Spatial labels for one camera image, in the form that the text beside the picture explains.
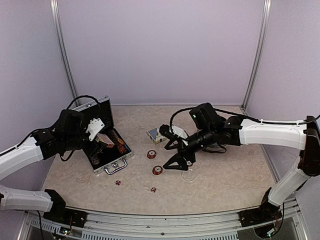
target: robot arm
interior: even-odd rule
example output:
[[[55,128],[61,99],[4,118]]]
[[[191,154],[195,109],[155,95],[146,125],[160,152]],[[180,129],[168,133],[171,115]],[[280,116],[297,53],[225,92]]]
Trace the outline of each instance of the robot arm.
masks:
[[[30,164],[56,154],[82,149],[93,141],[105,126],[101,119],[87,122],[81,112],[62,110],[59,119],[49,128],[38,129],[22,143],[0,153],[0,181]],[[36,210],[63,215],[66,203],[51,189],[27,191],[0,185],[0,210]]]
[[[184,130],[162,125],[160,133],[170,141],[165,149],[177,149],[177,153],[163,165],[165,169],[188,170],[187,161],[196,161],[195,152],[212,144],[248,145],[266,144],[295,148],[300,155],[286,175],[262,198],[257,208],[239,213],[243,227],[257,225],[281,218],[280,205],[310,178],[320,175],[320,131],[313,116],[292,122],[260,122],[246,116],[219,116],[210,103],[201,104],[189,112],[198,132],[182,138]]]

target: open briefcase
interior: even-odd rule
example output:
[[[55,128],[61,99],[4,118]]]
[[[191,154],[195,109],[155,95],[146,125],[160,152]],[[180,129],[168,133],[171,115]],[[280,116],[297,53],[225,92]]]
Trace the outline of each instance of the open briefcase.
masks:
[[[100,103],[99,117],[105,127],[99,132],[97,138],[86,143],[82,150],[88,157],[95,174],[105,171],[111,175],[127,166],[126,159],[132,157],[133,152],[115,129],[110,98],[104,96],[97,100]],[[95,117],[99,108],[95,101],[90,101],[73,110],[84,113],[91,120]]]

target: black cable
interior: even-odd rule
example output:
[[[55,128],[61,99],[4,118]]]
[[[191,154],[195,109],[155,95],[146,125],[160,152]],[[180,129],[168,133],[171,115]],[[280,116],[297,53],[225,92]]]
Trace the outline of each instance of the black cable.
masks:
[[[215,111],[217,112],[221,112],[221,113],[225,113],[225,114],[230,114],[230,115],[235,115],[238,117],[243,117],[245,119],[249,119],[251,121],[254,121],[256,123],[262,123],[262,124],[272,124],[272,125],[305,125],[305,124],[310,124],[313,123],[315,121],[317,121],[320,118],[320,114],[313,120],[310,121],[303,121],[303,122],[299,122],[298,124],[295,122],[276,122],[276,121],[261,121],[257,118],[251,117],[251,116],[247,116],[244,114],[239,114],[239,113],[235,113],[235,112],[231,112],[231,111],[226,111],[226,110],[221,110],[218,108],[213,108]]]
[[[274,237],[280,231],[282,225],[284,224],[284,219],[285,219],[285,202],[283,202],[282,204],[282,220],[281,220],[280,226],[276,230],[276,232],[273,235],[271,235],[271,237]]]
[[[31,132],[30,132],[27,136],[25,136],[25,138],[24,138],[20,143],[18,143],[16,146],[14,146],[14,147],[8,149],[7,151],[4,151],[3,153],[1,153],[1,154],[0,154],[0,157],[3,156],[3,155],[5,155],[5,154],[10,153],[11,151],[13,151],[13,150],[15,150],[15,149],[17,149],[17,148],[19,148],[19,147],[20,147],[22,144],[24,144],[24,142],[30,137],[30,135],[34,134],[35,132],[37,132],[37,131],[39,131],[39,130],[41,130],[41,129],[38,128],[38,129],[35,129],[35,130],[31,131]]]
[[[192,110],[192,109],[194,109],[194,107],[183,108],[183,109],[180,109],[180,110],[176,111],[176,112],[171,116],[171,118],[170,118],[170,131],[171,131],[172,134],[174,134],[174,131],[173,131],[173,129],[172,129],[172,123],[173,123],[173,121],[174,121],[175,116],[176,116],[177,114],[179,114],[179,113],[182,113],[182,112],[185,112],[185,111],[188,111],[188,110]]]
[[[70,218],[70,231],[69,231],[69,235],[71,234],[71,231],[72,231],[72,216],[71,216],[71,218]]]
[[[62,156],[60,155],[61,161],[62,161],[62,162],[68,161],[68,160],[72,157],[72,155],[74,154],[74,152],[75,152],[75,150],[72,150],[72,151],[70,152],[69,156],[68,156],[66,159],[63,159]]]
[[[69,108],[72,106],[72,104],[74,104],[74,102],[77,101],[78,99],[83,99],[83,98],[92,99],[92,100],[94,100],[94,101],[96,102],[96,104],[97,104],[97,106],[98,106],[98,113],[97,113],[97,115],[96,115],[96,119],[98,119],[99,116],[100,116],[100,110],[101,110],[101,108],[100,108],[100,103],[99,103],[98,99],[96,99],[95,97],[90,96],[90,95],[77,96],[75,99],[73,99],[73,100],[70,102],[69,106],[68,106],[66,109],[69,109]]]
[[[71,101],[71,103],[69,104],[69,106],[68,106],[66,109],[69,109],[76,100],[81,99],[81,98],[93,99],[93,100],[96,102],[96,104],[98,105],[98,113],[97,113],[96,118],[99,118],[99,116],[100,116],[100,110],[101,110],[101,108],[100,108],[100,103],[99,103],[99,101],[98,101],[95,97],[90,96],[90,95],[81,95],[81,96],[76,97],[75,99],[73,99],[73,100]],[[55,121],[54,124],[52,124],[50,127],[48,127],[48,130],[49,130],[49,131],[52,131],[52,130],[55,128],[57,121]],[[0,154],[0,157],[3,156],[3,155],[5,155],[5,154],[10,153],[11,151],[13,151],[13,150],[15,150],[15,149],[17,149],[17,148],[19,148],[19,147],[30,137],[30,135],[34,134],[35,132],[37,132],[37,131],[39,131],[39,130],[41,130],[41,129],[43,129],[43,128],[37,128],[37,129],[31,131],[27,136],[25,136],[25,138],[24,138],[17,146],[14,146],[14,147],[8,149],[7,151],[4,151],[3,153]]]
[[[42,240],[45,240],[45,237],[44,237],[44,231],[42,229],[42,222],[41,222],[41,215],[40,215],[40,212],[37,210],[36,211],[39,215],[39,223],[40,223],[40,232],[41,232],[41,237],[42,237]]]

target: marble table surface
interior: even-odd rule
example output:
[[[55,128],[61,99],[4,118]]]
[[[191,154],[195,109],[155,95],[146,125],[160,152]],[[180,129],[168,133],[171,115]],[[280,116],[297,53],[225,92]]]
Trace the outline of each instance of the marble table surface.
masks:
[[[79,150],[67,162],[56,157],[43,189],[56,190],[67,206],[87,210],[137,215],[189,215],[257,206],[275,182],[259,145],[227,146],[224,154],[196,153],[191,168],[196,178],[187,182],[178,170],[153,175],[177,150],[155,145],[146,131],[169,124],[171,115],[186,106],[113,106],[114,125],[134,152],[128,166],[113,175],[94,174]],[[238,107],[221,109],[241,113]],[[174,123],[189,135],[197,129],[188,112]],[[154,159],[147,152],[155,150]]]

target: purple-white wall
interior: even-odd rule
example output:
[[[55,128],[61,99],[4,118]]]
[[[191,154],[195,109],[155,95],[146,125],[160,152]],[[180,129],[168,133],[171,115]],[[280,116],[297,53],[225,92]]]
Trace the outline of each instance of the purple-white wall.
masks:
[[[72,97],[50,1],[3,0],[0,7],[0,152],[50,126]],[[2,185],[39,190],[51,161],[30,165]],[[17,239],[21,211],[0,211],[0,238]]]
[[[80,94],[113,104],[241,105],[263,0],[59,1]]]
[[[270,19],[248,113],[269,120],[320,114],[320,1],[272,0]],[[268,146],[283,176],[298,151]],[[320,177],[296,194],[312,240],[320,239]]]

